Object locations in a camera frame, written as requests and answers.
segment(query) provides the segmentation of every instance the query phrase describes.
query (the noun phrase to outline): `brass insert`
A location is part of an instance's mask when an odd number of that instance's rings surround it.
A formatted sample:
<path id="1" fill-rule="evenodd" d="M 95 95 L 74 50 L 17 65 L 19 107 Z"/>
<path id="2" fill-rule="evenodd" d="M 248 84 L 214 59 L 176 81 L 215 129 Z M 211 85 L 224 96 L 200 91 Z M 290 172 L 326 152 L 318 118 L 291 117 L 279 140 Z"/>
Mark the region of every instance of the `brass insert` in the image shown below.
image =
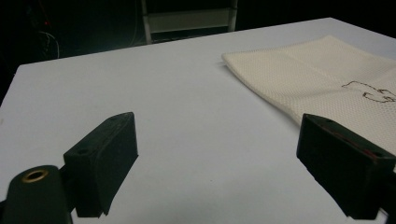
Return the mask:
<path id="1" fill-rule="evenodd" d="M 49 172 L 47 170 L 32 171 L 32 172 L 23 176 L 22 182 L 23 183 L 33 183 L 33 182 L 39 181 L 42 178 L 46 177 L 46 175 L 48 175 L 48 173 Z"/>

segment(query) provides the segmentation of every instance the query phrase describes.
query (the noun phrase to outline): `folded cloth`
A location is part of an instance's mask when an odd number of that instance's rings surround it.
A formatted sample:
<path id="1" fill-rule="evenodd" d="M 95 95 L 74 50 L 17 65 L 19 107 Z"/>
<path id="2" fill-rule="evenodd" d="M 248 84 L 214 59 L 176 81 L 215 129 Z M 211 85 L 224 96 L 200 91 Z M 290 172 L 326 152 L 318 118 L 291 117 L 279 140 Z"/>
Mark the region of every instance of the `folded cloth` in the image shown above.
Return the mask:
<path id="1" fill-rule="evenodd" d="M 252 91 L 301 124 L 332 119 L 396 155 L 396 61 L 333 37 L 222 54 Z"/>

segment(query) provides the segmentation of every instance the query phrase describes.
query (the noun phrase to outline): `dark background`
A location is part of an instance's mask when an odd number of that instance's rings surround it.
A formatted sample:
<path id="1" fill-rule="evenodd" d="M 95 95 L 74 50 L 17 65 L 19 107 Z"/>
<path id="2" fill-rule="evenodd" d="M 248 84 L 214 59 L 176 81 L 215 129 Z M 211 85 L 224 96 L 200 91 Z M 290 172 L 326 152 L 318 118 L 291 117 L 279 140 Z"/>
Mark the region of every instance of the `dark background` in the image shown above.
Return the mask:
<path id="1" fill-rule="evenodd" d="M 148 0 L 149 12 L 228 0 Z M 236 31 L 333 17 L 396 38 L 394 1 L 239 0 Z M 19 65 L 145 44 L 140 0 L 0 0 L 0 104 Z"/>

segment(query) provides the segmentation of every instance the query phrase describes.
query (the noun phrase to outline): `table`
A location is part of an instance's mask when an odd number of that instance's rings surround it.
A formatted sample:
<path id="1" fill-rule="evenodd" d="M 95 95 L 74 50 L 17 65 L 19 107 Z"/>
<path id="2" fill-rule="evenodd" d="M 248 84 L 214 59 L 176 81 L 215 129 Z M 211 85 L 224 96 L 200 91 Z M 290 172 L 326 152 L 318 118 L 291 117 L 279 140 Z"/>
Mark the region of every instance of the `table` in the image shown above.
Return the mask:
<path id="1" fill-rule="evenodd" d="M 345 217 L 296 158 L 299 127 L 220 57 L 325 35 L 396 59 L 395 39 L 325 18 L 20 66 L 0 108 L 0 201 L 133 111 L 139 158 L 109 215 L 75 223 L 384 223 Z"/>

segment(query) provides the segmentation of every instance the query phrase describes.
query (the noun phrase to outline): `black drawing on cloth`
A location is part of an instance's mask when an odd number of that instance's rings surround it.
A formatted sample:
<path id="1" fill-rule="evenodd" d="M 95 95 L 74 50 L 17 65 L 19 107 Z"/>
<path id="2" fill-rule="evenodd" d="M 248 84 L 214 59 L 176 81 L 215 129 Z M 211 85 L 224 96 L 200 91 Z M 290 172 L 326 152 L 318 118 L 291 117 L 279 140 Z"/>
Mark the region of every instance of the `black drawing on cloth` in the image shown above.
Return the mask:
<path id="1" fill-rule="evenodd" d="M 396 102 L 396 95 L 387 90 L 378 90 L 370 85 L 358 81 L 351 81 L 342 86 L 344 88 L 360 91 L 363 97 L 379 103 Z"/>

